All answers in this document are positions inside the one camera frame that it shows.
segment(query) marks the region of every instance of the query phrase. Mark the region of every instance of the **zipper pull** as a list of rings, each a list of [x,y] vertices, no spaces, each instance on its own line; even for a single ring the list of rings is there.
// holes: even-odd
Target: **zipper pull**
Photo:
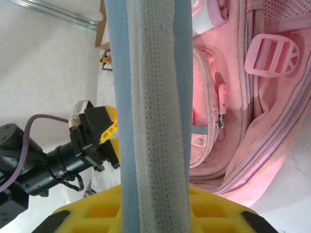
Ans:
[[[226,115],[227,89],[225,84],[219,85],[218,98],[219,98],[219,117],[217,124],[218,128],[222,129],[225,126],[225,115]]]

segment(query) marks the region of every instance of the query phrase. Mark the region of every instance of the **mesh pocket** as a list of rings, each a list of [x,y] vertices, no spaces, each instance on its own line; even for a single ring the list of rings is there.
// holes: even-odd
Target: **mesh pocket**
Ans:
[[[207,101],[205,82],[197,56],[193,55],[193,125],[207,125]]]
[[[264,0],[266,33],[310,27],[311,0]]]

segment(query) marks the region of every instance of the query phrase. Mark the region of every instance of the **backpack zipper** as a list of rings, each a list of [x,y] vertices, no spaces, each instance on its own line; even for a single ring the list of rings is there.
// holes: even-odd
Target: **backpack zipper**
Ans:
[[[311,97],[311,59],[310,54],[307,62],[309,70],[306,70],[302,80],[299,82],[293,93],[293,100],[289,101],[289,105],[284,109],[283,114],[279,117],[274,126],[261,137],[263,141],[260,146],[253,146],[250,150],[252,152],[247,155],[242,166],[235,168],[231,175],[228,176],[222,186],[217,189],[215,194],[224,194],[228,191],[238,189],[237,185],[241,179],[249,180],[252,178],[256,171],[261,169],[263,165],[269,162],[271,155],[278,146],[282,143],[288,132],[298,122],[303,110],[306,108],[307,103]]]

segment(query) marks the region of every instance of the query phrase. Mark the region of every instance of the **pink mesh fabric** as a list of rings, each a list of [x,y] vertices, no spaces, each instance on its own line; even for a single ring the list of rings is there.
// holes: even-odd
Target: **pink mesh fabric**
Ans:
[[[309,28],[311,0],[264,0],[265,32]]]
[[[197,56],[193,56],[193,125],[207,125],[207,103],[202,67]]]
[[[207,125],[207,100],[204,89],[204,74],[198,57],[193,54],[193,98],[192,98],[192,124]],[[207,145],[207,135],[192,134],[190,166],[197,162],[204,153]]]

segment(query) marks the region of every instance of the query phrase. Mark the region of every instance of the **pink backpack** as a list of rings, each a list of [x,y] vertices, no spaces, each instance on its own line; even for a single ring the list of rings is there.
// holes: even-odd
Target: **pink backpack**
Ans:
[[[192,0],[190,183],[251,206],[311,97],[311,0]]]

